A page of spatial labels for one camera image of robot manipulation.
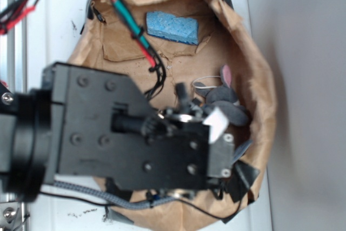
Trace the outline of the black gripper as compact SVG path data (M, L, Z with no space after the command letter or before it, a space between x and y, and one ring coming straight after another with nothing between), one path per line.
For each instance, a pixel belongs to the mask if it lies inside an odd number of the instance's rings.
M175 86L180 108L163 113L148 105L115 103L109 112L112 138L108 178L124 191L200 191L231 175L234 142L219 107L188 107L184 83Z

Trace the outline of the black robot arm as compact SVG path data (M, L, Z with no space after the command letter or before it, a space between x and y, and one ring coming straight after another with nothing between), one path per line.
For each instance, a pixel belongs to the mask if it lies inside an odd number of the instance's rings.
M1 184L33 201L57 174L112 180L120 190L216 188L230 177L234 143L221 111L153 108L133 80L65 63L27 94L1 87Z

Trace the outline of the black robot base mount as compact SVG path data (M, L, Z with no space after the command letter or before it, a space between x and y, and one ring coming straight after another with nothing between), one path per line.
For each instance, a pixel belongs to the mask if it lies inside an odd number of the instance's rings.
M8 89L8 85L1 80L1 114L14 115L16 108L12 105L14 95Z

